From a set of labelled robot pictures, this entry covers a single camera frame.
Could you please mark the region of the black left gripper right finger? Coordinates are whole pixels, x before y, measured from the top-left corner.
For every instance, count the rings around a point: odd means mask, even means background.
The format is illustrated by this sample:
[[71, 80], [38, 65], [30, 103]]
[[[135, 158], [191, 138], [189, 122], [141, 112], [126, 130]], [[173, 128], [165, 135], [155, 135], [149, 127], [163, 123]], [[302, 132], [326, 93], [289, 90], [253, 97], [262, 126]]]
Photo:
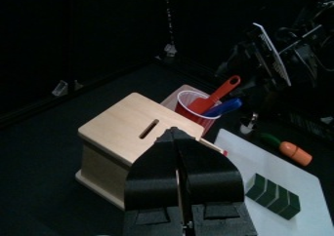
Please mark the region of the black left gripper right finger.
[[244, 202], [244, 179], [229, 158], [178, 128], [173, 129], [173, 137], [191, 203]]

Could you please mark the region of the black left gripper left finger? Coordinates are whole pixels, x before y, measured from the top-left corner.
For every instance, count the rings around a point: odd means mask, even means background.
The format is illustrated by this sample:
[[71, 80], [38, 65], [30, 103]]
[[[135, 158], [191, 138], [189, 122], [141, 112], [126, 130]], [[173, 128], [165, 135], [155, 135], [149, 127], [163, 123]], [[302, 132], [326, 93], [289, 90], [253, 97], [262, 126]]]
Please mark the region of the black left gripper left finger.
[[177, 127], [165, 131], [131, 165], [126, 180], [126, 210], [177, 207], [178, 146]]

